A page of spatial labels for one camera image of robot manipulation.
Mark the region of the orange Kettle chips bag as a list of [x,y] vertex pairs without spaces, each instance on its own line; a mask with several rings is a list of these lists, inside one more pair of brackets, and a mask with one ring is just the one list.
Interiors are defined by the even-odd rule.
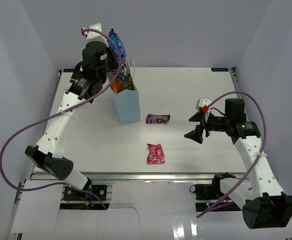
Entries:
[[111,89],[115,94],[120,93],[123,91],[123,86],[120,79],[114,79],[114,74],[111,74],[113,83],[111,84]]

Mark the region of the green yellow Fox's candy bag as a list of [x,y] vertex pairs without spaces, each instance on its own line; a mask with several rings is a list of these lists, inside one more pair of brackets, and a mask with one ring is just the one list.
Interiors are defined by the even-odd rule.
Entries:
[[124,90],[131,90],[131,91],[135,90],[134,84],[133,84],[133,79],[132,79],[132,76],[130,74],[127,76],[127,84],[125,85]]

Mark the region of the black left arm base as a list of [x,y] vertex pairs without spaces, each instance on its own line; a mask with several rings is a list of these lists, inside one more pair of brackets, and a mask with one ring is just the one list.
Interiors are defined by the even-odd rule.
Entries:
[[61,210],[107,210],[109,207],[107,199],[107,185],[92,185],[88,191],[94,193],[105,205],[106,208],[97,200],[94,195],[76,191],[69,186],[64,187],[60,209]]

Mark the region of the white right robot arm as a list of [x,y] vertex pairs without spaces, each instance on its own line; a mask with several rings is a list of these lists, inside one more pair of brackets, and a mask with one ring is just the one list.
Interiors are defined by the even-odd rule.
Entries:
[[260,131],[255,122],[247,121],[245,102],[226,99],[223,116],[213,115],[208,108],[210,103],[204,98],[197,101],[197,113],[189,119],[197,125],[184,137],[202,144],[210,132],[225,132],[243,160],[252,187],[239,185],[229,194],[242,210],[245,224],[250,229],[286,227],[292,217],[292,195],[287,195],[276,180],[261,149]]

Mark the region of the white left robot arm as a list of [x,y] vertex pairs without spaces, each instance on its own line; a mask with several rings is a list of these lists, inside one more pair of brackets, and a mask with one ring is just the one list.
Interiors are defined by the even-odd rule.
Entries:
[[79,62],[67,83],[58,116],[52,119],[42,138],[35,146],[28,146],[25,154],[41,170],[74,187],[74,193],[85,200],[91,195],[91,181],[74,168],[64,153],[83,113],[103,89],[110,71],[118,63],[108,44],[92,41],[82,51]]

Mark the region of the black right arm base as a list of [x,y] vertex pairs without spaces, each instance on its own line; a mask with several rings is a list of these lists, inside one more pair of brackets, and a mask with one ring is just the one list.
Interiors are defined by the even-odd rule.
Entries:
[[[214,192],[212,184],[193,184],[189,191],[195,197],[195,206],[197,212],[203,212],[210,208],[220,197]],[[240,208],[227,197],[214,212],[236,212],[241,211]]]

